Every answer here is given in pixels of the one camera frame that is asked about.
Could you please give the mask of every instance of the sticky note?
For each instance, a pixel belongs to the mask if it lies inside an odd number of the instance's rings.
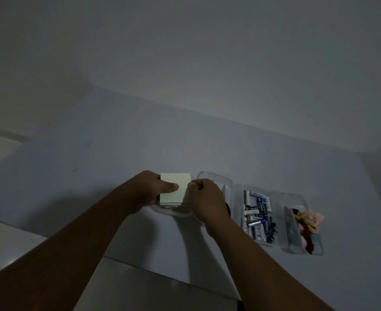
[[[192,181],[190,173],[161,173],[163,181],[177,183],[179,189],[172,193],[160,194],[160,205],[181,205],[189,204],[187,199],[188,183]]]

